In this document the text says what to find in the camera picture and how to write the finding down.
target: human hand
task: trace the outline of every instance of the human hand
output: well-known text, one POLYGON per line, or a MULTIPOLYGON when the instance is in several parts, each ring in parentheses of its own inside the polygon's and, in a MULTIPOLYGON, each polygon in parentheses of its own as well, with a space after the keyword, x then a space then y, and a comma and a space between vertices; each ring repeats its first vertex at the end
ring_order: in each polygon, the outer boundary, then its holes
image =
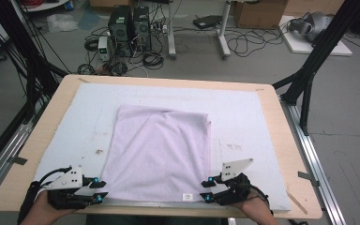
POLYGON ((246 201, 234 203, 232 206, 240 209, 259 225, 278 225, 265 201, 255 192, 250 192, 246 201))
POLYGON ((54 222, 68 214, 77 211, 76 209, 57 210, 48 203, 48 191, 43 190, 37 195, 37 199, 22 221, 21 225, 51 225, 54 222))

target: lavender cloth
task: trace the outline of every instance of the lavender cloth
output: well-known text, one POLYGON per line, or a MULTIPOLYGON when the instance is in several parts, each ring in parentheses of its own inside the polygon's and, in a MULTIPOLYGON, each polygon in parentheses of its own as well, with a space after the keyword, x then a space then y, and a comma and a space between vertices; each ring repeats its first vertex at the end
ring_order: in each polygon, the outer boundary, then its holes
POLYGON ((120 107, 101 180, 107 198, 142 202, 200 201, 210 168, 207 114, 120 107))

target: computer tower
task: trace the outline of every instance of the computer tower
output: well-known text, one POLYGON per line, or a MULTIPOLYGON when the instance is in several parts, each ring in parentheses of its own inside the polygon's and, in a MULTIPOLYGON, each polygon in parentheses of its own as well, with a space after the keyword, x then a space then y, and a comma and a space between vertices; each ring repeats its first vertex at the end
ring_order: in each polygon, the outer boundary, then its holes
POLYGON ((119 57, 131 57, 133 56, 133 51, 131 48, 131 43, 125 42, 125 43, 118 43, 116 45, 116 54, 119 57))
POLYGON ((150 52, 152 50, 149 13, 149 7, 136 7, 133 11, 137 52, 150 52))
POLYGON ((108 21, 112 43, 129 42, 134 39, 134 24, 130 6, 114 6, 108 21))

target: table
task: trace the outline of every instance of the table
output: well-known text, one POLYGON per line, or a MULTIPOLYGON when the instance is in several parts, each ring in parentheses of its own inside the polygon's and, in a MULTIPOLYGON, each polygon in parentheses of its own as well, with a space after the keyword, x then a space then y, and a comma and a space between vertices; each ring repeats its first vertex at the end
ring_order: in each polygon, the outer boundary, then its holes
MULTIPOLYGON (((24 165, 13 164, 0 187, 0 211, 19 211, 26 190, 34 178, 43 152, 53 138, 57 126, 67 111, 78 87, 82 83, 113 83, 146 86, 167 86, 201 89, 237 90, 256 92, 262 104, 272 143, 276 150, 279 167, 287 189, 292 210, 275 213, 276 218, 320 218, 322 210, 309 180, 298 177, 306 172, 292 132, 279 104, 274 88, 269 84, 204 82, 163 80, 147 78, 99 77, 68 75, 62 81, 54 97, 42 114, 33 133, 24 145, 19 157, 28 161, 24 165)), ((215 209, 165 208, 145 206, 93 205, 78 213, 85 214, 126 214, 148 216, 187 216, 244 218, 232 207, 215 209)))
MULTIPOLYGON (((169 46, 169 56, 171 59, 176 58, 176 47, 174 45, 174 32, 173 32, 173 1, 169 0, 169 24, 168 24, 168 46, 169 46)), ((223 51, 223 59, 231 56, 229 46, 227 44, 227 40, 224 37, 224 32, 226 31, 227 21, 230 14, 231 8, 231 1, 233 0, 226 0, 224 3, 224 11, 223 11, 223 19, 221 21, 221 28, 217 30, 217 37, 220 43, 221 49, 223 51)))

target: gray floor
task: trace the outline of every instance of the gray floor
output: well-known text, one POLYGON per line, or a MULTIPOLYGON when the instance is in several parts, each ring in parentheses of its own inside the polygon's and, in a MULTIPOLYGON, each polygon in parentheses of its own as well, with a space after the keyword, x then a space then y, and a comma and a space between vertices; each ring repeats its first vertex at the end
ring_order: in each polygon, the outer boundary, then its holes
MULTIPOLYGON (((61 8, 35 15, 43 22, 49 14, 66 13, 61 8)), ((89 15, 86 9, 69 12, 79 22, 89 15)), ((192 27, 193 17, 176 19, 176 25, 192 27)), ((73 32, 46 34, 46 39, 71 71, 84 63, 84 38, 94 29, 107 24, 97 19, 89 27, 73 32)), ((353 40, 360 45, 359 39, 353 40)), ((353 52, 352 57, 330 56, 314 80, 309 112, 309 133, 321 160, 326 176, 348 224, 360 224, 360 48, 343 42, 353 52)), ((275 83, 297 71, 307 55, 290 53, 285 43, 267 45, 247 58, 232 55, 223 61, 214 33, 176 33, 177 59, 168 58, 160 70, 147 70, 150 78, 221 81, 236 83, 275 83)), ((47 51, 50 61, 60 62, 47 51)), ((128 76, 146 77, 141 69, 128 76)), ((282 94, 286 89, 277 90, 282 94)), ((0 134, 24 103, 21 84, 14 67, 7 60, 0 62, 0 134)), ((12 224, 15 213, 0 213, 0 224, 12 224)), ((83 215, 65 217, 57 224, 83 224, 83 215)), ((247 219, 238 224, 249 224, 247 219)), ((326 216, 309 224, 328 224, 326 216)))

